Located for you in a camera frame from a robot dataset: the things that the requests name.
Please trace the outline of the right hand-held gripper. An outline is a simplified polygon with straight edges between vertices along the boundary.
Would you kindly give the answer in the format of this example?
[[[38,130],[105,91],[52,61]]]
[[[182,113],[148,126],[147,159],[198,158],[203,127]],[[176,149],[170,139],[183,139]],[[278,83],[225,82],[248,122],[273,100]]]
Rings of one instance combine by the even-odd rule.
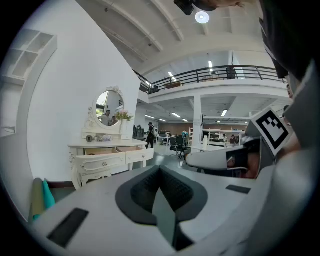
[[[290,136],[281,118],[268,107],[250,119],[239,146],[190,153],[186,163],[194,168],[228,170],[239,178],[256,179],[262,169],[275,164]]]

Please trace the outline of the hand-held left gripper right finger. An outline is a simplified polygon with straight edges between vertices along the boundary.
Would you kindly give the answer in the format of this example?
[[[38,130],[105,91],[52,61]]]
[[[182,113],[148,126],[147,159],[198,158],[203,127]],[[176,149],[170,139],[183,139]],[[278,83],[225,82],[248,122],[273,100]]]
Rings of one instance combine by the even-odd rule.
[[[193,189],[193,197],[176,212],[186,220],[177,224],[184,242],[166,256],[247,256],[250,233],[270,189],[270,169],[257,179],[207,175],[161,166]]]

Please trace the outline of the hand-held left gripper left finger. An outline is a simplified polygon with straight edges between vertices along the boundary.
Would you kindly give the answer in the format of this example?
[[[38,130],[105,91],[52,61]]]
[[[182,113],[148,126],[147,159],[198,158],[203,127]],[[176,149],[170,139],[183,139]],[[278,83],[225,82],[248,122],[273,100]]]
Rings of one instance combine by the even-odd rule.
[[[31,230],[41,245],[59,256],[173,255],[173,247],[156,226],[131,221],[116,203],[118,188],[149,169],[147,166],[90,182],[43,213]],[[48,237],[73,209],[86,210],[88,215],[66,247],[61,247]]]

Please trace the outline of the wooden drawer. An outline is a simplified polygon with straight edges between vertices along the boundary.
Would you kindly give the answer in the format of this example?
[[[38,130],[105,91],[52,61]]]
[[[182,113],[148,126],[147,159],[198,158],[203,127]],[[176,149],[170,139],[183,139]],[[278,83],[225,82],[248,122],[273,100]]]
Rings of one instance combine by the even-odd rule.
[[[145,149],[139,146],[122,146],[117,147],[116,150],[120,153],[125,153],[125,161],[127,164],[147,161],[154,157],[153,148]]]
[[[76,167],[82,174],[104,172],[126,164],[126,153],[113,147],[86,148],[84,153],[75,158]]]

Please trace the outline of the white dressing table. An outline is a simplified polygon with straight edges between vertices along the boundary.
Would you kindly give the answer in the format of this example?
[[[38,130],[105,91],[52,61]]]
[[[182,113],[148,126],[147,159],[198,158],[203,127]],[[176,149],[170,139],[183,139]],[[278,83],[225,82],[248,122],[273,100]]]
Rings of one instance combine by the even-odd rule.
[[[125,95],[123,93],[123,100],[124,100],[124,110],[126,110],[127,104],[125,103]],[[71,181],[76,190],[79,190],[83,186],[85,186],[91,180],[99,180],[111,177],[114,174],[119,174],[126,171],[133,170],[133,165],[135,163],[141,163],[143,167],[147,165],[147,161],[139,161],[134,162],[131,164],[125,164],[122,166],[114,167],[106,171],[96,172],[96,173],[89,173],[84,174],[78,171],[76,166],[76,157],[77,156],[84,156],[85,149],[91,148],[117,148],[117,147],[131,147],[131,146],[138,146],[143,149],[146,149],[146,142],[135,139],[133,137],[133,120],[128,124],[128,134],[121,135],[121,123],[116,124],[111,127],[102,126],[98,124],[98,119],[94,117],[93,114],[93,103],[92,106],[88,108],[88,116],[85,121],[85,124],[81,130],[81,136],[79,139],[71,142],[68,145],[69,148],[69,161],[70,161],[70,173],[71,173]],[[93,142],[87,142],[86,136],[92,136],[94,138]],[[112,141],[103,141],[102,137],[104,135],[112,135]]]

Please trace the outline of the person's right forearm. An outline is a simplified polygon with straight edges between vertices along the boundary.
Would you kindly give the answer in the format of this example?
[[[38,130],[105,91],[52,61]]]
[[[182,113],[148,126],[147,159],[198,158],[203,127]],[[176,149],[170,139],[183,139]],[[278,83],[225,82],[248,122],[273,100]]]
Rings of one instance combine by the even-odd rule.
[[[276,161],[278,162],[280,159],[282,159],[286,155],[292,152],[299,151],[300,149],[301,149],[300,142],[297,138],[296,133],[293,132],[288,142],[286,143],[286,145],[278,152]]]

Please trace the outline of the black office chair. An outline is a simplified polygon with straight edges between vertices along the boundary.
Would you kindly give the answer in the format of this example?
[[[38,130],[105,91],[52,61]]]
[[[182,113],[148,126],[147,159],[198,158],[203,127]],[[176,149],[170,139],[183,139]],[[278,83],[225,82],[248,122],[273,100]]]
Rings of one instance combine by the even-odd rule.
[[[171,137],[169,141],[169,150],[174,151],[175,155],[178,156],[179,159],[186,160],[187,155],[190,153],[191,147],[186,144],[185,139],[179,135],[178,137]]]

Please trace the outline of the olive rolled mat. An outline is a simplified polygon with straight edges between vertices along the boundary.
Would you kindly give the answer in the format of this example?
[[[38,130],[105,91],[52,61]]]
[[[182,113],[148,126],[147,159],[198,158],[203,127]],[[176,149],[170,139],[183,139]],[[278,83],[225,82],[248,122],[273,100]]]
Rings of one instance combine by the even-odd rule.
[[[43,181],[36,178],[32,183],[29,222],[38,219],[46,210]]]

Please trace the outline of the white vase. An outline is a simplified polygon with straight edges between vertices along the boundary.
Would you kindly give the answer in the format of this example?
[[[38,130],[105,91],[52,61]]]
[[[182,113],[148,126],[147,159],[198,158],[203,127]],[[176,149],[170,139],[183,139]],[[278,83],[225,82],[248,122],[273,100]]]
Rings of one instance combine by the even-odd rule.
[[[121,120],[121,126],[120,126],[120,133],[121,135],[127,135],[128,134],[128,125],[129,121],[127,119],[122,119]]]

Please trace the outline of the black balcony railing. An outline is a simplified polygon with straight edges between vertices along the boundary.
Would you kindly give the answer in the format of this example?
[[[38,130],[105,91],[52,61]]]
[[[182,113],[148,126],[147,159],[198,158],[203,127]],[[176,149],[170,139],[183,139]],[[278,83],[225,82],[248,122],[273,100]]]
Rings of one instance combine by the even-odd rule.
[[[275,68],[256,65],[221,65],[189,70],[179,74],[170,72],[168,76],[157,81],[150,80],[137,71],[134,73],[140,80],[140,91],[148,95],[186,85],[215,81],[258,80],[288,83],[287,79],[278,77]]]

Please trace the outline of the pink and white flower bouquet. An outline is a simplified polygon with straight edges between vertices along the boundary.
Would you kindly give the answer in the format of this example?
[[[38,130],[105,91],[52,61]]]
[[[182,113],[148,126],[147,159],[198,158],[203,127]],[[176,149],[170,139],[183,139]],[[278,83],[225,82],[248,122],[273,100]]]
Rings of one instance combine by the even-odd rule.
[[[115,118],[118,121],[126,120],[126,121],[130,122],[133,119],[133,117],[134,117],[133,115],[131,115],[127,110],[124,110],[124,109],[118,111],[115,114]]]

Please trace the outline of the oval white-framed mirror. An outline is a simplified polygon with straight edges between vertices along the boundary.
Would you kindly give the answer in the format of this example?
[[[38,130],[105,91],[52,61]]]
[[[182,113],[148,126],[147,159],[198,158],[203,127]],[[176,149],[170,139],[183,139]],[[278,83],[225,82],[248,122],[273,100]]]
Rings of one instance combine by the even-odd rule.
[[[123,93],[118,86],[108,87],[93,102],[93,116],[103,127],[120,123],[117,114],[124,109]]]

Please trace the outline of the round ceiling lamp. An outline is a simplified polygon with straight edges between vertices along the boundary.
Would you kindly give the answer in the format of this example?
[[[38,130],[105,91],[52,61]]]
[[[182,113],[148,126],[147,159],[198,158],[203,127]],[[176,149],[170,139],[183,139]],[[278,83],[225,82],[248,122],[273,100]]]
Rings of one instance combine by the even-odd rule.
[[[210,16],[205,11],[199,11],[195,14],[195,20],[199,24],[206,24],[210,21]]]

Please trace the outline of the person's black outfit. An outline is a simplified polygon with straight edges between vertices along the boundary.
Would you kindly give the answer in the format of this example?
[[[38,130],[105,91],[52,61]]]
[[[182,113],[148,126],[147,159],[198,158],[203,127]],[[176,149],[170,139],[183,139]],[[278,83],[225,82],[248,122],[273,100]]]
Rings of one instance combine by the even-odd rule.
[[[259,0],[259,20],[265,50],[278,78],[293,75],[302,81],[315,61],[320,72],[320,1]]]

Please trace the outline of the white wall shelf unit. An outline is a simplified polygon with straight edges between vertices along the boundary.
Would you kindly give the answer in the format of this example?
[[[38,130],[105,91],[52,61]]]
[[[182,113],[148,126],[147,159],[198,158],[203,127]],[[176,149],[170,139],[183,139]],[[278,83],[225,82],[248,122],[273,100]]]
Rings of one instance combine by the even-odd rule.
[[[32,69],[42,57],[49,57],[58,48],[58,37],[23,28],[12,42],[0,68],[1,80],[23,86]]]

